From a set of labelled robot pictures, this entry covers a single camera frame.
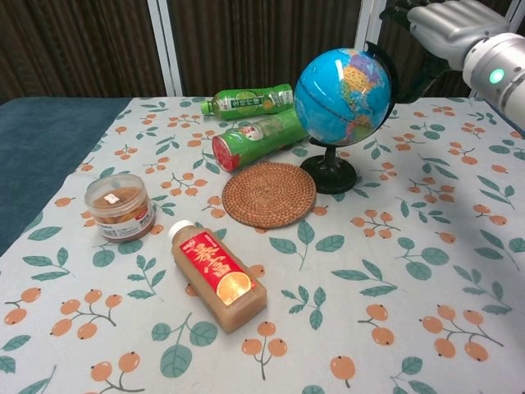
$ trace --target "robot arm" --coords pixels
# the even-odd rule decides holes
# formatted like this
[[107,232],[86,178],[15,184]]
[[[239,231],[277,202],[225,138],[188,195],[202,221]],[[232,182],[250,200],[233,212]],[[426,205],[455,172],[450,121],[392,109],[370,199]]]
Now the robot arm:
[[525,38],[475,0],[399,0],[391,17],[504,117],[525,128]]

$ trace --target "round coaster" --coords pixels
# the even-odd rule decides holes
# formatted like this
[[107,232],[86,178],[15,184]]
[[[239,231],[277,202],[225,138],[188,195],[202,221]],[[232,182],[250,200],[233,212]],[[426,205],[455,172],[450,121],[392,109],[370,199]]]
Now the round coaster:
[[315,183],[305,170],[291,164],[260,163],[226,183],[222,204],[237,222],[275,228],[306,215],[315,197]]

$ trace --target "white bottle cap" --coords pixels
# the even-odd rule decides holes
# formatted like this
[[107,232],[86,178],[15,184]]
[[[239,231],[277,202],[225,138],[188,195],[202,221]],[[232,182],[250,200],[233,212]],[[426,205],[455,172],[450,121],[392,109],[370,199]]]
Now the white bottle cap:
[[189,220],[180,220],[179,222],[171,226],[170,230],[167,232],[167,236],[170,239],[170,242],[173,242],[173,237],[176,235],[177,232],[179,232],[187,226],[195,226],[195,223],[190,222]]

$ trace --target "globe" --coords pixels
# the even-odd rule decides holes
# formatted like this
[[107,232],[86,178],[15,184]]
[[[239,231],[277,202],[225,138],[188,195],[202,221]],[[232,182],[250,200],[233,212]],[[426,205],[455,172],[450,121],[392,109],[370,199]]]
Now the globe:
[[355,144],[383,122],[390,79],[368,53],[333,49],[303,70],[294,102],[301,125],[314,139],[337,146]]

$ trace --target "floral tablecloth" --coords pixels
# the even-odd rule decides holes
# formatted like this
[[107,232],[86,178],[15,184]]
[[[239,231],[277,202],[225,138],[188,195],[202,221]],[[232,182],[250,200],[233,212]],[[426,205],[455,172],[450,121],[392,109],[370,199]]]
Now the floral tablecloth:
[[[525,143],[483,102],[396,107],[341,195],[262,231],[221,205],[230,175],[203,98],[137,98],[0,258],[1,393],[520,393],[525,390]],[[299,165],[307,141],[269,160]],[[142,176],[143,239],[107,243],[100,177]],[[176,268],[167,228],[210,227],[268,289],[226,335]]]

